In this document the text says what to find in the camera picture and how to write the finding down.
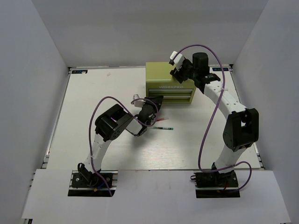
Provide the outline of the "green metal drawer toolbox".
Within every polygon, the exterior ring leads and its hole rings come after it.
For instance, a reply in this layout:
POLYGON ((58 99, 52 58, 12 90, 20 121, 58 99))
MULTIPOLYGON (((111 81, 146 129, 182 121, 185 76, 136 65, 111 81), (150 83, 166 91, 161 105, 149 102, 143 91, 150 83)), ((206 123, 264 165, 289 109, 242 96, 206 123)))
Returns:
POLYGON ((146 66, 146 97, 163 96, 163 102, 169 104, 190 104, 196 87, 193 81, 179 83, 171 74, 175 66, 167 62, 147 62, 146 66))

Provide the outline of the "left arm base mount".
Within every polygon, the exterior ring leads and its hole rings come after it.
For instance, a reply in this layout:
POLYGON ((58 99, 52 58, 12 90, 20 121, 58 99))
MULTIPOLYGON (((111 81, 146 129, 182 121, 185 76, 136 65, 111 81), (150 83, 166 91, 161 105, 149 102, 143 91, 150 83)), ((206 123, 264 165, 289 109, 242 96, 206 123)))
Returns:
MULTIPOLYGON (((106 180, 113 196, 117 187, 118 172, 104 171, 100 174, 106 180)), ((78 171, 73 171, 71 175, 68 196, 110 197, 111 195, 106 184, 98 175, 95 175, 94 179, 88 183, 78 171)))

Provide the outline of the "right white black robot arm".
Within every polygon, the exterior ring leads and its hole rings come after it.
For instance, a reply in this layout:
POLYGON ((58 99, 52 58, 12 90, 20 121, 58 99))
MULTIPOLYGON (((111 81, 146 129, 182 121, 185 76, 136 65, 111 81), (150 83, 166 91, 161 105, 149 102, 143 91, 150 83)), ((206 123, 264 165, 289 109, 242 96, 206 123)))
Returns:
POLYGON ((224 79, 210 72, 208 55, 194 53, 192 60, 174 51, 170 56, 175 69, 170 74, 179 82, 190 79, 206 97, 212 100, 226 119, 223 130, 224 148, 213 163, 211 181, 222 186, 228 180, 227 173, 233 171, 242 153, 258 140, 259 113, 236 100, 223 87, 224 79))

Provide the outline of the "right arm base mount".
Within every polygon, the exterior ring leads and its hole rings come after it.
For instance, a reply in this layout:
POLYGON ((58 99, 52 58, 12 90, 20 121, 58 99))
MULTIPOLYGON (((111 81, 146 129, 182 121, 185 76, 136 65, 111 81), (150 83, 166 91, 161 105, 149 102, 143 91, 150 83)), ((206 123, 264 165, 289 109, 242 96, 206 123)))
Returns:
POLYGON ((220 174, 218 172, 197 172, 190 177, 195 183, 196 198, 239 198, 239 184, 235 171, 220 174))

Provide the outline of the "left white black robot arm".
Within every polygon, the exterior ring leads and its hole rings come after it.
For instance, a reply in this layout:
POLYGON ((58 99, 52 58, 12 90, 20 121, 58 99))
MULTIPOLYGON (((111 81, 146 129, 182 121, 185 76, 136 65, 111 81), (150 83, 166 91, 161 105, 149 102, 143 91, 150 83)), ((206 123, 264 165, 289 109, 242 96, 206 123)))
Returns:
POLYGON ((94 186, 98 183, 100 178, 98 173, 101 171, 103 158, 111 142, 117 139, 125 130, 133 136, 142 136, 148 127, 156 123, 157 114, 164 99, 162 95, 149 98, 139 98, 134 95, 131 104, 140 107, 141 110, 138 114, 133 115, 114 97, 104 97, 100 102, 108 98, 115 100, 117 103, 93 121, 100 106, 100 103, 97 104, 89 123, 90 152, 87 159, 78 164, 78 172, 88 186, 94 186))

